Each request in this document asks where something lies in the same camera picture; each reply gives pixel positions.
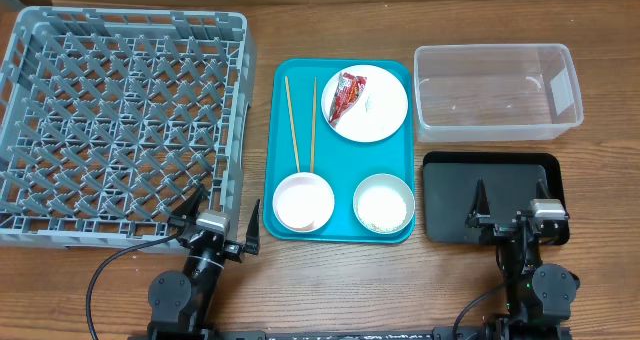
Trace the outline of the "white napkin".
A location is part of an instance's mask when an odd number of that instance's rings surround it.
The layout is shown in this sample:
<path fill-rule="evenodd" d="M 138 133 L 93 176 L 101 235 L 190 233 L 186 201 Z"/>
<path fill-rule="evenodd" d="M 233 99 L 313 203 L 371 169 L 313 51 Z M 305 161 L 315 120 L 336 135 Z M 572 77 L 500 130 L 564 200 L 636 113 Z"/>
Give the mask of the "white napkin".
<path fill-rule="evenodd" d="M 367 99 L 365 101 L 365 112 L 369 113 L 373 107 L 373 103 L 374 103 L 374 95 L 372 93 L 369 93 L 367 96 Z"/>

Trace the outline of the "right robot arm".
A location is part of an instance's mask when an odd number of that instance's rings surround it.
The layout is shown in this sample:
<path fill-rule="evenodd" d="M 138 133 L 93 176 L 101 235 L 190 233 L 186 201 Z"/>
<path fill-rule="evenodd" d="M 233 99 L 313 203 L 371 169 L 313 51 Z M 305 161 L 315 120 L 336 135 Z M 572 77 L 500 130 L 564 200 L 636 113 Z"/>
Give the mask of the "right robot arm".
<path fill-rule="evenodd" d="M 503 283 L 479 296 L 456 318 L 451 330 L 464 316 L 494 294 L 506 293 L 506 314 L 491 316 L 469 339 L 568 339 L 562 323 L 571 316 L 571 304 L 580 279 L 568 269 L 541 259 L 540 247 L 554 245 L 568 229 L 569 214 L 562 202 L 551 197 L 543 181 L 536 184 L 536 197 L 529 208 L 518 210 L 508 224 L 491 217 L 485 185 L 478 180 L 466 226 L 481 230 L 480 242 L 496 247 L 496 263 Z"/>

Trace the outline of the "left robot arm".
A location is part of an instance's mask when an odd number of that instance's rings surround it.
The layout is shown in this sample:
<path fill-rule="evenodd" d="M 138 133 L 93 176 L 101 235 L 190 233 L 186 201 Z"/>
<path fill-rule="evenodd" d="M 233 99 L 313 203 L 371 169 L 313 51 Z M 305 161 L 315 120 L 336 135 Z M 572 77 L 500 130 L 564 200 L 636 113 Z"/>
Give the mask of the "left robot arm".
<path fill-rule="evenodd" d="M 168 225 L 178 230 L 177 241 L 189 253 L 182 270 L 158 275 L 149 287 L 148 339 L 218 339 L 207 314 L 225 262 L 240 263 L 246 254 L 259 253 L 260 205 L 254 206 L 241 243 L 231 238 L 226 214 L 199 209 L 206 198 L 205 187 L 199 186 L 170 213 Z"/>

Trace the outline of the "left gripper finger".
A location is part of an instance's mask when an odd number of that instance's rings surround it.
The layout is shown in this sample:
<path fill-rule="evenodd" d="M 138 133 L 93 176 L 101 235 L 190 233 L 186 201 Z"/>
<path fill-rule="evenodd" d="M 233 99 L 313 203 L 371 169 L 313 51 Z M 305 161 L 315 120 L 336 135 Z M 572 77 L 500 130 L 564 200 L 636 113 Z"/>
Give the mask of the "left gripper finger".
<path fill-rule="evenodd" d="M 200 184 L 196 190 L 174 211 L 171 220 L 193 220 L 198 214 L 198 208 L 205 199 L 205 187 Z"/>
<path fill-rule="evenodd" d="M 259 210 L 260 200 L 257 199 L 248 223 L 244 246 L 244 252 L 251 255 L 258 255 L 260 250 Z"/>

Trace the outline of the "wooden chopstick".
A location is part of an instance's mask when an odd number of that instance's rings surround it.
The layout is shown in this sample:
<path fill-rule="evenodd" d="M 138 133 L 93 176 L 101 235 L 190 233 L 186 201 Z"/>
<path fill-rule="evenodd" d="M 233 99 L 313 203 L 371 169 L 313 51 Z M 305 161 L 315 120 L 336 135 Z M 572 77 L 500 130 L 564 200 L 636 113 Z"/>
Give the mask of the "wooden chopstick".
<path fill-rule="evenodd" d="M 310 172 L 314 173 L 315 168 L 315 143 L 316 143 L 316 117 L 317 117 L 317 77 L 314 77 L 313 99 L 312 99 L 312 120 L 311 120 L 311 142 L 310 142 Z"/>
<path fill-rule="evenodd" d="M 294 111 L 293 111 L 293 104 L 292 104 L 292 97 L 291 97 L 291 90 L 290 90 L 290 81 L 288 76 L 284 77 L 284 83 L 285 83 L 285 90 L 286 90 L 286 97 L 287 97 L 289 124 L 290 124 L 290 130 L 291 130 L 294 159 L 296 164 L 296 172 L 300 172 L 300 160 L 299 160 L 299 151 L 298 151 L 298 143 L 297 143 L 297 134 L 296 134 Z"/>

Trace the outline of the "red snack wrapper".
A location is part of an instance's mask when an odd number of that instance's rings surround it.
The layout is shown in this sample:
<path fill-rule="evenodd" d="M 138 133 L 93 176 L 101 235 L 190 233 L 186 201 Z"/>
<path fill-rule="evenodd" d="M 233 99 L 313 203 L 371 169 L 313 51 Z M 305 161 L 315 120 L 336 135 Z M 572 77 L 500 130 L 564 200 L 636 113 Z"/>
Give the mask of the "red snack wrapper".
<path fill-rule="evenodd" d="M 367 83 L 365 76 L 340 72 L 337 89 L 332 98 L 329 111 L 329 124 L 336 127 L 343 115 L 360 99 Z"/>

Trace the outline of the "white rice grains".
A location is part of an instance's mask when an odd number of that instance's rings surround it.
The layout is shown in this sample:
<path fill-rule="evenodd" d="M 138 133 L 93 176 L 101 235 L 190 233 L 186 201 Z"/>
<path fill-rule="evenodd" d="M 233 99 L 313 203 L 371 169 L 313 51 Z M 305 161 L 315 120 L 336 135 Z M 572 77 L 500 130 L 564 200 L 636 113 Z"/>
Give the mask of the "white rice grains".
<path fill-rule="evenodd" d="M 379 233 L 393 232 L 403 224 L 407 205 L 396 191 L 371 187 L 360 196 L 357 214 L 367 228 Z"/>

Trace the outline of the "grey metal bowl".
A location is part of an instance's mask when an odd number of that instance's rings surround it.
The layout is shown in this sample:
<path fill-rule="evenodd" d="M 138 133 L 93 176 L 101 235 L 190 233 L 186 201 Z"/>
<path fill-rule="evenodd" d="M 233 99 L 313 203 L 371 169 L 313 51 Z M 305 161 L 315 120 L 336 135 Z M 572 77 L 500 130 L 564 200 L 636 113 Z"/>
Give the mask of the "grey metal bowl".
<path fill-rule="evenodd" d="M 415 198 L 409 185 L 391 174 L 364 179 L 353 196 L 356 219 L 367 230 L 390 235 L 404 230 L 415 215 Z"/>

